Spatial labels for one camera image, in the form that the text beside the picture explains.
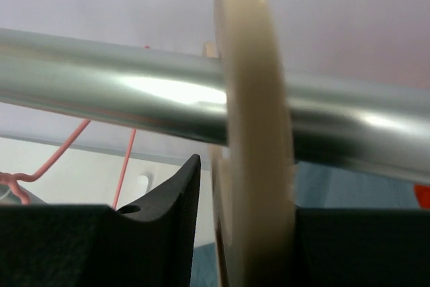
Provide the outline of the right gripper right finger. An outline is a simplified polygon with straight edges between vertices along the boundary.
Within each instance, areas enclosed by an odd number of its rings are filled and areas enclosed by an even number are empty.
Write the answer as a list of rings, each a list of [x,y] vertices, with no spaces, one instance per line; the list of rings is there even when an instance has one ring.
[[[296,211],[295,286],[428,286],[429,211]]]

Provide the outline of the beige wooden hanger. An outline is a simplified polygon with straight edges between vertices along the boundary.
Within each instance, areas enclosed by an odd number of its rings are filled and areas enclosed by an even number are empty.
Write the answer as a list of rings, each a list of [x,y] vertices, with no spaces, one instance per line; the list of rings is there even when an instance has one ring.
[[[218,283],[287,286],[294,248],[294,153],[284,72],[267,0],[214,0],[227,145],[209,148]]]

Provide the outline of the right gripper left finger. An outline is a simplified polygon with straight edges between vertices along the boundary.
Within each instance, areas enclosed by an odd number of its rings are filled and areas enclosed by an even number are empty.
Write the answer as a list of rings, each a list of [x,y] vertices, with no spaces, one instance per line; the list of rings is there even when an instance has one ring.
[[[169,179],[114,210],[1,208],[2,286],[188,286],[200,194],[192,155]]]

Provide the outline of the pink wire hanger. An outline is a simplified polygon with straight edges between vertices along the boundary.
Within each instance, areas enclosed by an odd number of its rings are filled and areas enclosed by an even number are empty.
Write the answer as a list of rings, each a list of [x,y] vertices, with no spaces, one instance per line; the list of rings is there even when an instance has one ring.
[[[29,189],[49,204],[108,204],[120,207],[120,197],[134,200],[147,192],[151,177],[145,181],[139,176],[126,180],[127,168],[132,161],[136,130],[132,130],[123,159],[105,153],[72,149],[71,145],[90,125],[84,120],[70,137],[33,174],[1,170],[1,185],[10,196],[24,204],[30,203]]]

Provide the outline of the grey-blue t-shirt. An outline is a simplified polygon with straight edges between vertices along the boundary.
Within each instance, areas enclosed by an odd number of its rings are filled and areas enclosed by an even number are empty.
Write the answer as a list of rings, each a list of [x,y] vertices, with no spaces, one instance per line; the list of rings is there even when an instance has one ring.
[[[294,187],[296,203],[305,208],[419,207],[411,182],[312,163],[298,164]],[[212,182],[206,170],[200,184],[190,285],[218,285]]]

